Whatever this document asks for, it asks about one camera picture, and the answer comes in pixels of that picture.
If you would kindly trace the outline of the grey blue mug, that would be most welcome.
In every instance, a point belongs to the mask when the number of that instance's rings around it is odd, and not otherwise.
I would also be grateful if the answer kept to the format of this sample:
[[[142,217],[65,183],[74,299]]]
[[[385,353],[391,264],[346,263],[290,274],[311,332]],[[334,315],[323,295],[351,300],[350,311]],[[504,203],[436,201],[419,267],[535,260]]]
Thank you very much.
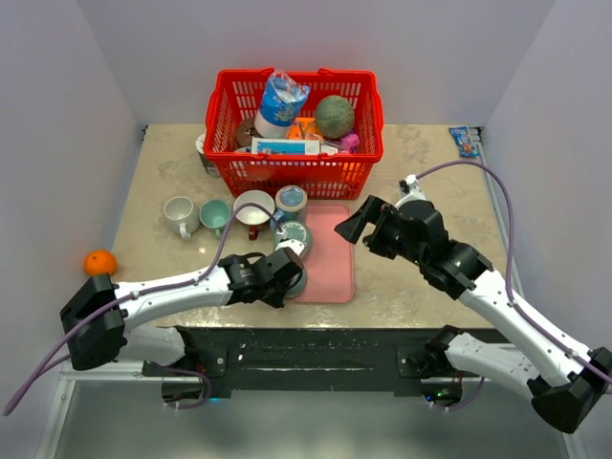
[[[301,273],[297,274],[291,281],[289,288],[286,292],[287,298],[295,298],[302,294],[308,283],[308,273],[304,269]]]

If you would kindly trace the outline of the dark red mug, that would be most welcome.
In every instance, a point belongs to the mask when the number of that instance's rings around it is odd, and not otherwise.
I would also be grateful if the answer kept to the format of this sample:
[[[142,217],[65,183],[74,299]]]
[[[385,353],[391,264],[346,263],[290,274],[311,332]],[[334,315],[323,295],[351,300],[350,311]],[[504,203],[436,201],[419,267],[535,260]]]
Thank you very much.
[[[260,232],[270,226],[270,215],[275,212],[275,202],[273,197],[261,190],[249,190],[240,194],[234,201],[233,209],[237,210],[243,205],[247,205],[237,212],[237,220],[249,231],[249,239],[254,241]]]

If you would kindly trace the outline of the small green mug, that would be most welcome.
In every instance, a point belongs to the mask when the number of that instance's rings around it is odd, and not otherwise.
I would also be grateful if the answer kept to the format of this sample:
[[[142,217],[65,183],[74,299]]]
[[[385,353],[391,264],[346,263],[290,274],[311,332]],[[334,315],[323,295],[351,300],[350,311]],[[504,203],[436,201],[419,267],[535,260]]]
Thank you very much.
[[[217,238],[220,238],[230,219],[230,207],[220,199],[209,200],[204,203],[199,212],[201,224],[212,230]]]

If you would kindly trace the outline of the white speckled mug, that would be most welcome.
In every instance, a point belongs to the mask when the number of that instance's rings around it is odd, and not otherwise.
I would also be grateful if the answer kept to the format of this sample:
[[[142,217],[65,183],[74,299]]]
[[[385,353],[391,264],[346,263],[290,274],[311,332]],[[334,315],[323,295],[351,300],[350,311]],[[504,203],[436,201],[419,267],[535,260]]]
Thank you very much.
[[[185,241],[190,240],[201,225],[199,209],[185,196],[176,196],[166,202],[164,220],[167,228]]]

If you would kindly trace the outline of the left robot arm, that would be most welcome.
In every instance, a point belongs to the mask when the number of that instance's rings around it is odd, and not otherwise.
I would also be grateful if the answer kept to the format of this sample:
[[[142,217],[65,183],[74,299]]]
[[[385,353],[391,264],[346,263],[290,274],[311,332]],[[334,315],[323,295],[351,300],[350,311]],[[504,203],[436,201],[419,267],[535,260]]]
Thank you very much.
[[[231,254],[200,271],[150,281],[115,283],[94,275],[60,312],[71,364],[85,371],[118,359],[144,360],[187,375],[197,366],[196,349],[177,329],[157,329],[150,321],[255,301],[281,308],[303,272],[298,254],[280,248],[263,256]]]

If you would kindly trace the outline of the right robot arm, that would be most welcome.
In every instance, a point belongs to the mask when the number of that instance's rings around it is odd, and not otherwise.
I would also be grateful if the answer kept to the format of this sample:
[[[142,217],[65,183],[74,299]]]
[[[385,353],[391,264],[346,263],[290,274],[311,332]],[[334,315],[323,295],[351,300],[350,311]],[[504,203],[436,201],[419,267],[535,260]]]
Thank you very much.
[[[345,241],[415,264],[425,281],[483,317],[514,347],[484,343],[447,326],[426,351],[428,369],[477,374],[527,399],[549,426],[572,434],[611,384],[611,353],[589,348],[556,327],[516,294],[474,247],[452,240],[441,213],[426,200],[397,206],[370,196],[337,224]]]

